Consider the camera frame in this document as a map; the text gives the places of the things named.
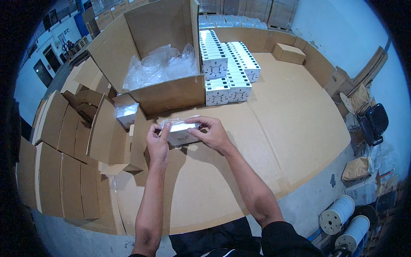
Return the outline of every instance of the black pants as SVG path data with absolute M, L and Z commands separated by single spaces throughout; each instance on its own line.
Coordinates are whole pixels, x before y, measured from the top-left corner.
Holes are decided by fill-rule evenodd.
M 175 257 L 199 257 L 218 248 L 244 249 L 260 252 L 261 238 L 252 236 L 247 218 L 209 229 L 170 235 Z

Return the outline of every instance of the person's right hand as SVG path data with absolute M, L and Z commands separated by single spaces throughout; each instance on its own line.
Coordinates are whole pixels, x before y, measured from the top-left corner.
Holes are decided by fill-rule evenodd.
M 199 130 L 189 128 L 187 132 L 202 140 L 214 150 L 221 152 L 223 155 L 226 155 L 227 152 L 234 147 L 219 119 L 198 116 L 186 119 L 184 122 L 201 123 Z M 200 130 L 205 127 L 208 127 L 209 131 L 207 133 L 201 132 Z

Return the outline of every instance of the forearm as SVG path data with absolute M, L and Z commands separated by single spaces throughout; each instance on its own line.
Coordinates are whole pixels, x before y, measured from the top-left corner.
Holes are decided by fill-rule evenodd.
M 155 255 L 163 230 L 163 194 L 166 165 L 152 164 L 136 217 L 136 242 L 132 253 Z
M 264 228 L 271 222 L 284 221 L 271 189 L 248 165 L 234 145 L 223 153 L 237 181 L 241 197 L 256 221 Z

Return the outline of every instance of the hand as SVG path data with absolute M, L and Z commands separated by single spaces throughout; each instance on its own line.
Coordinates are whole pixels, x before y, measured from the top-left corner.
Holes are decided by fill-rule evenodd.
M 217 118 L 198 116 L 186 119 L 184 122 L 201 123 L 199 130 L 189 128 L 187 132 L 201 139 L 209 147 L 219 151 L 223 155 L 226 155 L 231 148 L 235 147 L 227 136 L 227 132 L 221 124 L 221 121 Z M 207 133 L 201 132 L 200 130 L 205 127 L 208 127 L 209 131 Z
M 163 130 L 159 124 L 152 124 L 147 133 L 145 141 L 147 142 L 148 152 L 150 154 L 150 165 L 165 165 L 169 162 L 169 144 L 167 136 L 170 133 L 171 122 L 164 125 Z

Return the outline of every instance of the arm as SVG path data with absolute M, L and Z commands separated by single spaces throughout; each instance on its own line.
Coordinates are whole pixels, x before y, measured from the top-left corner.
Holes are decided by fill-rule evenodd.
M 248 211 L 261 228 L 264 229 L 265 226 L 274 221 L 284 221 L 274 194 L 241 156 L 227 136 L 221 121 L 216 118 L 200 116 L 189 118 L 185 122 L 201 123 L 199 129 L 208 127 L 207 133 L 195 129 L 187 131 L 226 157 L 237 181 L 241 197 Z
M 156 133 L 160 125 L 152 124 L 147 134 L 150 168 L 145 183 L 143 199 L 136 217 L 136 241 L 132 254 L 155 256 L 163 230 L 164 177 L 169 159 L 167 136 L 171 124 L 164 126 L 161 136 Z

